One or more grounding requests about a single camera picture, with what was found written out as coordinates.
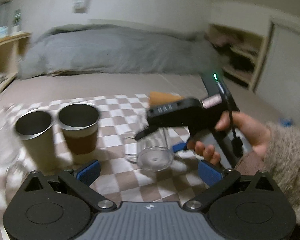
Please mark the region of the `fuzzy beige sleeve forearm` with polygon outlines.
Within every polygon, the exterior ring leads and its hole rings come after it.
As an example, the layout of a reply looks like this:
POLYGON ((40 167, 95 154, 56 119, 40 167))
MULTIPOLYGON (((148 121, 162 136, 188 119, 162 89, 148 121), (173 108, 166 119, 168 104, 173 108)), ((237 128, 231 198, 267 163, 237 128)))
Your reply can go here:
POLYGON ((268 123, 271 138, 266 156, 256 153, 243 155, 235 169, 242 175, 254 175, 267 170, 285 194, 300 225, 300 130, 268 123))

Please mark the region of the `person's right hand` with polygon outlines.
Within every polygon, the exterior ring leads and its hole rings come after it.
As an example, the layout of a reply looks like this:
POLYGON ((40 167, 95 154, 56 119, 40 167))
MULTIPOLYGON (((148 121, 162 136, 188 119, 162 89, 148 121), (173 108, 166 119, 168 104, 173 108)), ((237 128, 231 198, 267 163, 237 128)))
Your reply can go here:
MULTIPOLYGON (((267 126, 242 112, 232 112, 232 124, 243 133, 255 153, 264 160, 271 139, 267 126)), ((200 141, 192 140, 187 143, 187 148, 213 165, 218 166, 221 161, 221 156, 213 145, 205 146, 200 141)))

